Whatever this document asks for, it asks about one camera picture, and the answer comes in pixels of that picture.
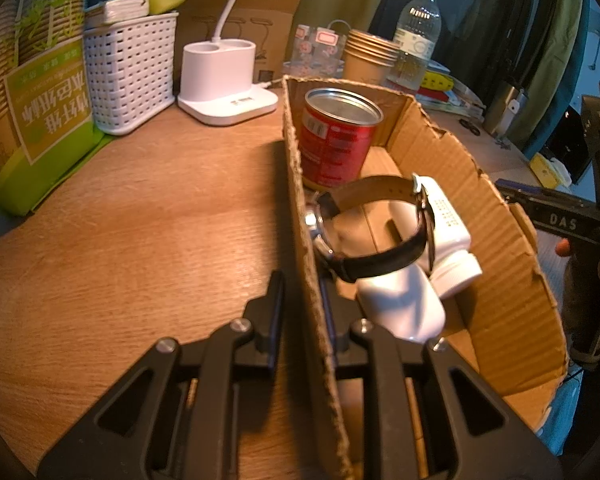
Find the person hand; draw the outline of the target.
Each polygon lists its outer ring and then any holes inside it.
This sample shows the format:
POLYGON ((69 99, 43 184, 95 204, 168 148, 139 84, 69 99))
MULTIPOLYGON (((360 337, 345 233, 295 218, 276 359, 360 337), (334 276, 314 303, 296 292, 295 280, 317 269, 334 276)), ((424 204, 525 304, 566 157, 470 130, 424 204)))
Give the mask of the person hand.
POLYGON ((570 240, 563 238, 560 240, 555 247, 556 255, 562 258, 570 257, 572 254, 572 248, 570 244, 570 240))

